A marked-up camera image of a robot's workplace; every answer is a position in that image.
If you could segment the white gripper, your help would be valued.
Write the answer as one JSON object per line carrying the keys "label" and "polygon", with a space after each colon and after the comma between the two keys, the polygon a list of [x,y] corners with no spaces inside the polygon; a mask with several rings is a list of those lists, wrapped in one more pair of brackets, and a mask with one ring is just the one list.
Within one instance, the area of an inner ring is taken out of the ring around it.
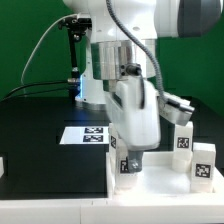
{"label": "white gripper", "polygon": [[144,81],[145,104],[140,108],[141,84],[138,77],[118,81],[114,93],[105,93],[106,111],[128,151],[130,173],[142,171],[143,151],[159,146],[160,121],[154,86]]}

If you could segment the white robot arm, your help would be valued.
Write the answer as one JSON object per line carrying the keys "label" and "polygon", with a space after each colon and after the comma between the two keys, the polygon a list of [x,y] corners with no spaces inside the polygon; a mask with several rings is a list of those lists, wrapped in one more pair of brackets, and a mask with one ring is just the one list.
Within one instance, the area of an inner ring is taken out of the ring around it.
{"label": "white robot arm", "polygon": [[211,30],[223,0],[63,0],[90,26],[93,77],[107,81],[106,110],[127,146],[128,171],[160,144],[161,116],[186,125],[194,108],[164,91],[150,49],[159,37],[199,37]]}

